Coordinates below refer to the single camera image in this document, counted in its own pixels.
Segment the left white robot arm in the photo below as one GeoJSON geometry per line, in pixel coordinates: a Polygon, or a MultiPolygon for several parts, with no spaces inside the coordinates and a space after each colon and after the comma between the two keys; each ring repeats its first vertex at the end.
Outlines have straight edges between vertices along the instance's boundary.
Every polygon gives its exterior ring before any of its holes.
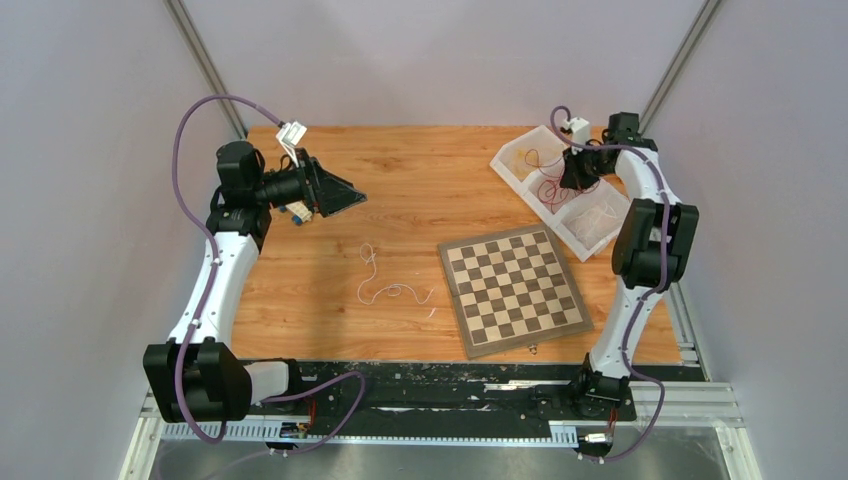
{"type": "Polygon", "coordinates": [[[272,210],[301,202],[308,212],[329,217],[367,200],[305,149],[295,153],[297,163],[268,171],[260,151],[247,141],[216,152],[220,185],[201,224],[206,244],[197,282],[167,341],[148,345],[142,359],[168,423],[238,421],[265,400],[282,414],[304,405],[306,388],[295,360],[245,364],[230,349],[235,314],[272,210]]]}

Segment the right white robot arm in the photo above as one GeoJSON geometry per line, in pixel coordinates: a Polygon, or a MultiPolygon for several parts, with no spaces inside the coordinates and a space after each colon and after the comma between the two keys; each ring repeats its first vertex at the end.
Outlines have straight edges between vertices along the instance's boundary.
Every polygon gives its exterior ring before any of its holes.
{"type": "Polygon", "coordinates": [[[641,133],[638,114],[611,115],[599,142],[582,118],[568,115],[551,125],[566,144],[561,186],[583,191],[615,175],[630,199],[611,257],[613,306],[568,393],[578,417],[599,419],[629,397],[631,356],[654,307],[684,275],[699,211],[673,193],[658,146],[641,133]]]}

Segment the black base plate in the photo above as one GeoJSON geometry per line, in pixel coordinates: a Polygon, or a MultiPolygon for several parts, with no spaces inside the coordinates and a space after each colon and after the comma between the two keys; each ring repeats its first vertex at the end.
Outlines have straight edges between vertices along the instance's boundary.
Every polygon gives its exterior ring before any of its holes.
{"type": "Polygon", "coordinates": [[[304,415],[315,435],[394,438],[530,438],[550,435],[552,421],[634,419],[632,400],[599,419],[580,418],[568,402],[577,364],[302,361],[306,391],[337,384],[294,404],[255,408],[304,415]]]}

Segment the white three-compartment tray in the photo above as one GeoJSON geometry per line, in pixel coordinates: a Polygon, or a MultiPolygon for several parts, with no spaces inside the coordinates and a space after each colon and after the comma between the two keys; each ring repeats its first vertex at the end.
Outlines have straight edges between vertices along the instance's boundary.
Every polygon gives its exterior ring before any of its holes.
{"type": "Polygon", "coordinates": [[[582,192],[561,188],[565,149],[537,126],[505,143],[489,166],[584,262],[614,242],[630,200],[604,179],[582,192]]]}

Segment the wooden chessboard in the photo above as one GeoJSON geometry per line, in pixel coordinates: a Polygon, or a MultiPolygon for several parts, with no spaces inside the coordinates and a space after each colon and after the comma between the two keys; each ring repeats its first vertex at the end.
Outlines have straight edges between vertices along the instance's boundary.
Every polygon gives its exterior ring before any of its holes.
{"type": "Polygon", "coordinates": [[[467,358],[593,330],[559,238],[546,225],[437,249],[467,358]]]}

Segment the white blue toy car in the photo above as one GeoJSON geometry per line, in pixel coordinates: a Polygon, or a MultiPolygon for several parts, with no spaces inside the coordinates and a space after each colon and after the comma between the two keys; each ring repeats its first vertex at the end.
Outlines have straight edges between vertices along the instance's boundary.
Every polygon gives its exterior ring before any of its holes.
{"type": "Polygon", "coordinates": [[[313,219],[313,212],[302,202],[289,203],[280,210],[290,213],[292,222],[297,226],[311,222],[313,219]]]}

